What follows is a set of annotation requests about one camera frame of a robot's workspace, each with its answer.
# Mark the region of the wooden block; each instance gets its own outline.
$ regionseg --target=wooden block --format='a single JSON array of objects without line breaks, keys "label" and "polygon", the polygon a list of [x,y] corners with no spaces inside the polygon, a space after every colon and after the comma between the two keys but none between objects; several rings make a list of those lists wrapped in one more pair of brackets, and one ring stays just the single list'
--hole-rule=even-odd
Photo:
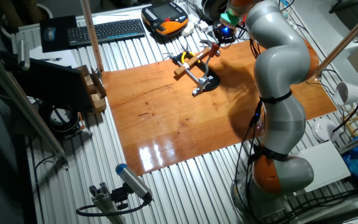
[{"label": "wooden block", "polygon": [[106,109],[106,100],[105,97],[105,90],[103,88],[103,85],[101,84],[100,80],[92,77],[92,75],[89,74],[88,68],[86,65],[80,66],[78,68],[75,68],[78,70],[81,70],[81,76],[83,78],[83,83],[86,86],[87,92],[89,94],[89,97],[93,101],[93,110],[95,113],[101,113]]}]

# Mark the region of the blue cap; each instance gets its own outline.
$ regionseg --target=blue cap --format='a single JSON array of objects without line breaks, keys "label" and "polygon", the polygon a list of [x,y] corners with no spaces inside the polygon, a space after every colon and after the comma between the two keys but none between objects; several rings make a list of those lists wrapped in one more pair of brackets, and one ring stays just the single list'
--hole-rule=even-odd
[{"label": "blue cap", "polygon": [[127,164],[118,164],[116,166],[116,173],[119,175],[127,166]]}]

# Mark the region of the metal slotted surface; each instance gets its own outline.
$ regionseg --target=metal slotted surface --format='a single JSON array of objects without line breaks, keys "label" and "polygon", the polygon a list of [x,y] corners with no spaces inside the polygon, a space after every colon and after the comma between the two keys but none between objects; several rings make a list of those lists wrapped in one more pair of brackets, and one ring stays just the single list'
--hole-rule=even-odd
[{"label": "metal slotted surface", "polygon": [[[120,15],[123,12],[140,18],[140,7],[114,11],[115,14],[120,13]],[[97,15],[113,14],[105,12]],[[306,27],[296,12],[290,14],[290,19]],[[83,17],[78,17],[77,21],[79,26],[85,26]],[[298,31],[316,49],[320,60],[325,58],[325,52],[320,51],[312,36],[303,30]],[[17,41],[21,39],[28,41],[31,49],[40,46],[39,26],[21,28],[20,32],[12,38],[14,51],[16,51]],[[201,39],[212,40],[197,30],[184,39],[193,52],[202,50],[203,47],[199,45]],[[104,69],[115,71],[162,61],[167,57],[164,53],[179,54],[180,46],[178,39],[170,39],[164,44],[158,44],[147,34],[146,37],[140,39],[101,44],[100,51]],[[96,61],[91,47],[83,47],[72,50],[72,52],[78,65],[87,65],[88,68],[96,69]],[[324,72],[321,82],[333,92],[335,86],[341,82],[341,77],[335,73]],[[330,119],[339,125],[341,113],[337,111],[322,118]],[[87,218],[80,217],[75,213],[76,208],[91,204],[91,194],[88,190],[90,185],[105,182],[110,190],[121,187],[122,180],[116,175],[115,167],[120,163],[125,163],[109,107],[101,114],[85,118],[85,122],[86,129],[80,136],[63,143],[63,148],[68,155],[69,169],[62,169],[56,162],[56,158],[53,158],[49,159],[49,162],[41,164],[36,173],[31,172],[38,223],[109,223],[108,219],[104,217]],[[313,123],[314,120],[307,121],[306,133],[291,154],[319,144],[312,134]],[[349,141],[350,135],[344,133],[335,145],[341,147]],[[153,192],[154,202],[142,210],[124,215],[126,222],[240,223],[242,221],[241,214],[233,205],[229,192],[240,146],[240,144],[229,146],[142,175],[141,179]],[[249,146],[250,142],[245,143],[246,153],[241,154],[240,172],[244,172]],[[52,155],[39,139],[33,141],[27,152],[31,169],[43,158]],[[39,197],[35,174],[39,181]],[[294,197],[289,201],[290,205],[295,207],[314,197],[329,196],[351,189],[353,187],[349,183],[338,181],[308,194]],[[128,203],[130,208],[134,208],[142,202],[136,196],[130,195]]]}]

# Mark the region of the robot end effector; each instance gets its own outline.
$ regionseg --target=robot end effector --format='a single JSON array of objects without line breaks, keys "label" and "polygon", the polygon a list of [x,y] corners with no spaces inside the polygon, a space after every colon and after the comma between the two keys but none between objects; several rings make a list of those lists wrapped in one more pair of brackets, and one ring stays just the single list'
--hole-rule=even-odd
[{"label": "robot end effector", "polygon": [[236,28],[250,9],[261,0],[230,0],[225,13],[221,14],[221,25],[214,29],[220,44],[233,43],[236,40]]},{"label": "robot end effector", "polygon": [[261,0],[230,0],[226,12],[221,14],[220,21],[225,26],[235,29],[250,9]]}]

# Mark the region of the robotic arm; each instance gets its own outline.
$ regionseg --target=robotic arm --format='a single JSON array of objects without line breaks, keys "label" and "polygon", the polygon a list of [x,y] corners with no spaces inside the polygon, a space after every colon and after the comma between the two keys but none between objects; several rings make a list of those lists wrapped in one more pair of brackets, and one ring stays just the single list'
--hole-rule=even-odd
[{"label": "robotic arm", "polygon": [[249,195],[246,195],[246,177],[232,184],[235,205],[244,209],[241,199],[248,199],[246,203],[252,203],[253,207],[264,208],[256,209],[255,215],[260,218],[268,215],[269,207],[277,205],[275,199],[301,190],[313,181],[309,162],[288,156],[302,138],[306,126],[305,111],[291,94],[290,86],[313,76],[319,60],[311,46],[288,24],[276,2],[257,2],[229,1],[221,22],[234,28],[247,16],[250,38],[266,49],[257,58],[254,68],[266,124],[262,142],[255,148],[257,156],[253,161]]}]

